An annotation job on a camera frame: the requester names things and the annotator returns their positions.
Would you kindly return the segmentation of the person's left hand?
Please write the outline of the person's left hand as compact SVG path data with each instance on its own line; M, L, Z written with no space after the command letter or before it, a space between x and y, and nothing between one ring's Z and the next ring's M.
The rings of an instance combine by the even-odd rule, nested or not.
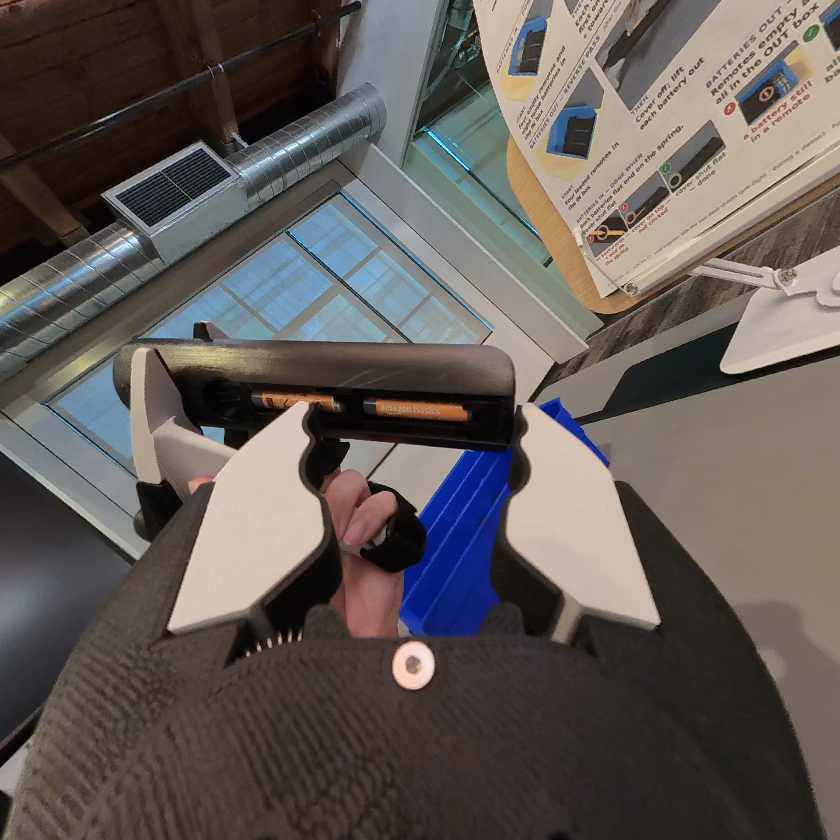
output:
M397 513L395 495L371 493L362 474L334 470L322 484L336 539L351 547L377 537ZM389 573L359 555L341 551L342 583L331 605L354 637L395 637L403 600L404 574Z

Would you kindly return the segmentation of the aaa battery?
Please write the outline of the aaa battery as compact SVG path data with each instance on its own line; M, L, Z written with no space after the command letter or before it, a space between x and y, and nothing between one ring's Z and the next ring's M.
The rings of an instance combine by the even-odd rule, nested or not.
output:
M472 419L472 412L459 403L366 398L362 402L362 408L367 416L413 422L465 424Z
M344 404L329 394L252 391L250 400L253 405L268 411L285 412L297 404L307 404L321 413L341 414Z

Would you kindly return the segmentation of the white air vent grille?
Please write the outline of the white air vent grille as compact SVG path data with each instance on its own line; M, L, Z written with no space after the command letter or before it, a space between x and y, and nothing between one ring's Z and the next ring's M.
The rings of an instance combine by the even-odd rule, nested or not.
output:
M245 180L202 141L101 197L168 266L249 212Z

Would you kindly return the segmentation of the black remote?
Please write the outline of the black remote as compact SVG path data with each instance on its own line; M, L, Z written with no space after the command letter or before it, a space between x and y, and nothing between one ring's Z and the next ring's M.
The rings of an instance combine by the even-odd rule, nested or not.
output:
M284 412L253 405L252 391L329 394L341 414L316 411L322 436L503 451L511 442L515 370L484 344L346 343L291 340L137 339L114 358L112 380L130 406L134 351L159 354L198 427L255 433ZM468 423L413 422L364 414L366 398L459 403Z

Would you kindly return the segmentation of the large window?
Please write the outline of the large window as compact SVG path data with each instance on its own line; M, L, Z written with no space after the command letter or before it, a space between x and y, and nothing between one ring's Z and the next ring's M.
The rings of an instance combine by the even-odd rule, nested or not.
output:
M134 337L484 343L492 327L341 192L183 300L155 303Z

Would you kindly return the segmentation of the printed instruction poster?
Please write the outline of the printed instruction poster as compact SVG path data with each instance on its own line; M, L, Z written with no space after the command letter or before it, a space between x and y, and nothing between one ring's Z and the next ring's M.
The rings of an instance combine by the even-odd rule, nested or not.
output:
M511 138L596 295L653 289L838 173L838 2L474 2Z

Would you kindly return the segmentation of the white sign stand base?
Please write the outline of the white sign stand base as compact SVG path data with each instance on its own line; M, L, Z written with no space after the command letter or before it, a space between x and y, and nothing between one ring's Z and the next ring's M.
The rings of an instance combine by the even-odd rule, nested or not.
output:
M789 269L710 259L690 274L758 288L722 356L725 375L750 373L839 344L839 247Z

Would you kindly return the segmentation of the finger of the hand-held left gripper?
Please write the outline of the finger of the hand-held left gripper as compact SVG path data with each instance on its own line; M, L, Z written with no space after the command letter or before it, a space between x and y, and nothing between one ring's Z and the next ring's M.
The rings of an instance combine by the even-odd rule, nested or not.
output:
M235 455L187 418L181 394L154 350L132 355L129 414L135 474L144 483L188 489L195 479L214 478Z

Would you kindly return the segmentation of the blue plastic bin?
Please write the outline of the blue plastic bin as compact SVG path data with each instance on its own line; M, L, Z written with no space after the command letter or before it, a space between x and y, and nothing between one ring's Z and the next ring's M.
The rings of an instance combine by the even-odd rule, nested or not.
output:
M466 451L421 512L425 552L405 572L401 610L411 635L474 635L499 603L490 559L510 467L510 451Z

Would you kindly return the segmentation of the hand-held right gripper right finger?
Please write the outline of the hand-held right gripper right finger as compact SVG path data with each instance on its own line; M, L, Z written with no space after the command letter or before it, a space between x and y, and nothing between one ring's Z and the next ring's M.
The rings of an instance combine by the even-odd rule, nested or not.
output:
M494 591L519 609L526 634L560 644L586 617L655 630L660 615L609 469L533 403L514 417Z

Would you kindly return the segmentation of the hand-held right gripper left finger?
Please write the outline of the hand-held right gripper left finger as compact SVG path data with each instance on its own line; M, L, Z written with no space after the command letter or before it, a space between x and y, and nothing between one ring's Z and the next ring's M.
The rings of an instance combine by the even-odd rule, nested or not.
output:
M315 409L298 403L242 447L210 490L169 633L246 623L276 642L328 604L342 578L340 549L320 492Z

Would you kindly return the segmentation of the slim silver air duct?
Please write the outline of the slim silver air duct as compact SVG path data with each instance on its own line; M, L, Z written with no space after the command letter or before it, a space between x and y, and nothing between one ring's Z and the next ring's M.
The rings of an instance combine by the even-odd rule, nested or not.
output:
M373 138L386 121L382 94L366 82L231 155L224 161L245 180L247 215ZM2 380L179 261L166 265L119 219L2 285Z

